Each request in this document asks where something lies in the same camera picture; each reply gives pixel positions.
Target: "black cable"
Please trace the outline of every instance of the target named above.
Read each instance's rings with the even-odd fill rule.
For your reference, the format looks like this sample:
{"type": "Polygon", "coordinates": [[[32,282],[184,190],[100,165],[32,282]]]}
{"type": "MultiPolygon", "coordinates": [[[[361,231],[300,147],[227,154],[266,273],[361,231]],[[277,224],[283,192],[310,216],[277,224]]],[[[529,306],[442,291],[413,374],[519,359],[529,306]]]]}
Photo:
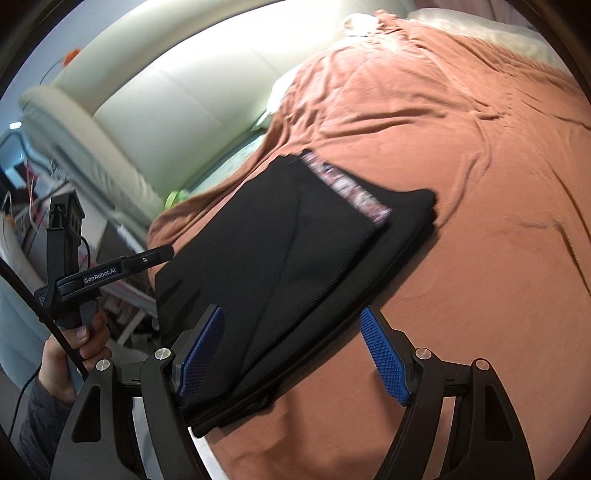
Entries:
{"type": "Polygon", "coordinates": [[[60,58],[57,62],[55,62],[50,68],[49,70],[47,70],[45,72],[45,75],[43,76],[43,78],[41,79],[41,81],[39,82],[39,85],[41,85],[43,83],[43,80],[45,80],[47,78],[47,76],[49,75],[49,72],[51,72],[54,68],[56,68],[60,63],[62,63],[64,61],[64,58],[60,58]]]}
{"type": "Polygon", "coordinates": [[[25,384],[21,388],[21,392],[18,394],[17,406],[14,408],[14,414],[12,415],[12,422],[10,424],[10,430],[8,432],[8,439],[12,437],[12,431],[14,430],[14,424],[17,422],[17,415],[18,415],[18,407],[21,406],[22,396],[25,394],[25,390],[29,386],[29,384],[35,380],[35,377],[39,375],[39,370],[41,370],[41,365],[37,367],[35,373],[25,382],[25,384]]]}
{"type": "Polygon", "coordinates": [[[88,270],[90,268],[90,246],[88,245],[88,242],[86,241],[86,238],[84,238],[83,236],[80,236],[80,238],[82,239],[82,241],[84,242],[84,244],[86,245],[86,269],[88,270]]]}
{"type": "Polygon", "coordinates": [[[2,276],[2,278],[4,278],[4,280],[8,282],[8,284],[14,289],[14,291],[17,292],[17,294],[24,300],[24,302],[35,313],[35,315],[37,315],[39,321],[47,327],[51,334],[56,338],[57,343],[60,344],[60,346],[66,352],[67,356],[70,357],[70,359],[74,363],[74,366],[78,369],[84,380],[86,380],[86,378],[88,377],[88,370],[84,366],[82,359],[76,354],[74,349],[70,346],[70,344],[66,340],[66,337],[64,337],[64,334],[57,327],[53,319],[43,309],[41,304],[25,286],[25,284],[14,272],[14,270],[10,268],[10,266],[8,266],[8,264],[2,258],[0,258],[0,275],[2,276]]]}

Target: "blue gripper pad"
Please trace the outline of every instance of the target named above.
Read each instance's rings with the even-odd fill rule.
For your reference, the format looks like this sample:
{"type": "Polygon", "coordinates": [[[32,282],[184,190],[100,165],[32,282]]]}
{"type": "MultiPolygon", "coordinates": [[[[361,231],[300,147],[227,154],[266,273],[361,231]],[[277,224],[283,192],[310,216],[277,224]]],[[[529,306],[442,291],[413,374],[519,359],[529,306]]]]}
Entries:
{"type": "Polygon", "coordinates": [[[189,401],[199,393],[209,365],[222,341],[225,326],[226,317],[223,310],[218,307],[209,317],[207,325],[181,366],[180,385],[177,390],[177,397],[181,403],[189,401]]]}
{"type": "Polygon", "coordinates": [[[394,351],[382,326],[373,312],[367,308],[361,312],[361,335],[371,353],[382,383],[388,395],[396,398],[402,406],[406,406],[410,391],[406,383],[404,365],[394,351]]]}

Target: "wrinkled fabric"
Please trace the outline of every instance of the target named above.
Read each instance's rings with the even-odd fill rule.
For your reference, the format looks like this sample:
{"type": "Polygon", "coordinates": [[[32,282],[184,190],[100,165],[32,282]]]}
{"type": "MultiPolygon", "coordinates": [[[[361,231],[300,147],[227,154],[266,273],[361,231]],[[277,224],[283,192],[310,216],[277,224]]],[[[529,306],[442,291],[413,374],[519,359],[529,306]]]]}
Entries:
{"type": "MultiPolygon", "coordinates": [[[[387,189],[434,190],[437,239],[379,306],[443,360],[491,361],[536,478],[548,478],[591,413],[591,383],[581,381],[591,377],[591,108],[558,70],[379,18],[380,34],[305,62],[257,153],[225,184],[164,212],[150,247],[172,241],[178,251],[245,178],[303,148],[387,189]]],[[[359,333],[339,347],[267,412],[208,435],[230,479],[373,478],[403,410],[359,333]]],[[[439,472],[452,407],[425,478],[439,472]]]]}
{"type": "Polygon", "coordinates": [[[47,393],[38,378],[33,380],[17,451],[39,480],[49,480],[70,410],[47,393]]]}

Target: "person's hand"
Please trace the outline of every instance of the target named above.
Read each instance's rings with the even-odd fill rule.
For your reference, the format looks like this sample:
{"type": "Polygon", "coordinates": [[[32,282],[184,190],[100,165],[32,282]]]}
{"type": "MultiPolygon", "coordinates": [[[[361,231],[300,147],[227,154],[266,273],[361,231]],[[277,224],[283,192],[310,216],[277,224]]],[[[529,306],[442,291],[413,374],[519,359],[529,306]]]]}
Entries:
{"type": "MultiPolygon", "coordinates": [[[[93,318],[92,328],[92,336],[84,326],[63,332],[72,348],[80,349],[80,356],[89,372],[101,358],[111,357],[111,349],[105,346],[111,334],[102,310],[93,318]]],[[[39,382],[47,393],[63,405],[69,406],[76,401],[76,390],[70,379],[66,352],[53,335],[47,339],[43,347],[39,382]]]]}

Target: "wall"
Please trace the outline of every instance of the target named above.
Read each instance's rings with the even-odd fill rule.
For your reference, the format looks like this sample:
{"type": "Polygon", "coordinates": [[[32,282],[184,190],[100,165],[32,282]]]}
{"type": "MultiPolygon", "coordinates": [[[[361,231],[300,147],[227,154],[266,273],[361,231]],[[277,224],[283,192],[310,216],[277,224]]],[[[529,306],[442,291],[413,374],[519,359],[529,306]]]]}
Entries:
{"type": "MultiPolygon", "coordinates": [[[[18,96],[39,85],[47,70],[74,48],[82,48],[119,17],[144,0],[85,0],[64,18],[29,56],[0,100],[0,133],[20,118],[18,96]]],[[[50,83],[59,73],[47,75],[50,83]]]]}

